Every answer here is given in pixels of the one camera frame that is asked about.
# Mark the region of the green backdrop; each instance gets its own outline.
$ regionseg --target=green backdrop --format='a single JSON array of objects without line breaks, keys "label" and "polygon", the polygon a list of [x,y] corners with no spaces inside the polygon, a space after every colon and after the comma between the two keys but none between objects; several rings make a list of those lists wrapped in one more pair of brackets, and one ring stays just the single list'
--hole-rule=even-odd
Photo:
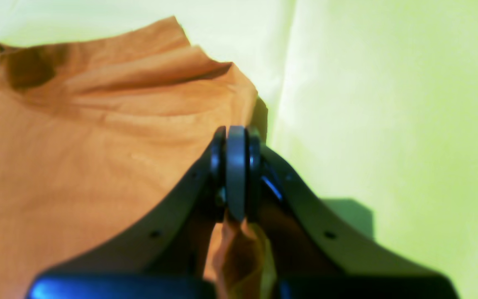
[{"label": "green backdrop", "polygon": [[176,15],[269,109],[268,144],[377,242],[478,299],[478,0],[0,0],[0,42],[121,34]]}]

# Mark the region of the orange fabric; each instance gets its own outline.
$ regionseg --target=orange fabric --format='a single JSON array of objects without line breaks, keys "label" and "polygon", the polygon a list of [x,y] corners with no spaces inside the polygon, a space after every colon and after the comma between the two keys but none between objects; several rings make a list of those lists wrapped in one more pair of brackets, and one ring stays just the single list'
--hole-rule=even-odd
[{"label": "orange fabric", "polygon": [[[0,45],[0,299],[23,298],[38,272],[146,214],[217,127],[249,123],[256,95],[233,63],[191,46],[174,17],[90,42]],[[222,246],[219,227],[212,236],[205,273],[221,297],[250,286],[243,278],[263,260],[224,283],[216,272],[229,271],[230,244],[260,251],[246,226],[226,229]]]}]

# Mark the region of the orange cloth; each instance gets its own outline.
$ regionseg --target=orange cloth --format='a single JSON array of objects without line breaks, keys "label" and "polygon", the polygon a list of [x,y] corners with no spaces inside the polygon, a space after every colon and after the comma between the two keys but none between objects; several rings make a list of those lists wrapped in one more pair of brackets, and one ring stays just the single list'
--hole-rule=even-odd
[{"label": "orange cloth", "polygon": [[[233,63],[192,47],[174,17],[90,42],[0,45],[0,299],[23,298],[40,271],[139,220],[217,127],[250,122],[256,95]],[[249,234],[230,227],[217,272]],[[220,296],[247,275],[219,278]],[[205,278],[218,277],[207,267]]]}]

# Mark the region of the black bracket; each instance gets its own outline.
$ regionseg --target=black bracket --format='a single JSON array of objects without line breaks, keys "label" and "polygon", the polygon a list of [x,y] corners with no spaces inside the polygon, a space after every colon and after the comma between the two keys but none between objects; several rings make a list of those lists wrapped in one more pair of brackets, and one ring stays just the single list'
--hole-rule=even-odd
[{"label": "black bracket", "polygon": [[201,158],[136,224],[38,275],[27,299],[213,299],[202,279],[228,209],[271,241],[273,298],[456,299],[450,280],[382,248],[318,199],[254,127],[220,127]]}]

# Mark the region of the light green fabric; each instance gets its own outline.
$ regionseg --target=light green fabric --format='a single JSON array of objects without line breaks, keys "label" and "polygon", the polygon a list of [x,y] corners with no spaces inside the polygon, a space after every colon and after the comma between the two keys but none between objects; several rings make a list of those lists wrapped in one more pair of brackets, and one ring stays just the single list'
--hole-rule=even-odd
[{"label": "light green fabric", "polygon": [[256,84],[269,145],[318,196],[367,206],[376,241],[478,299],[478,0],[0,0],[0,42],[169,15]]}]

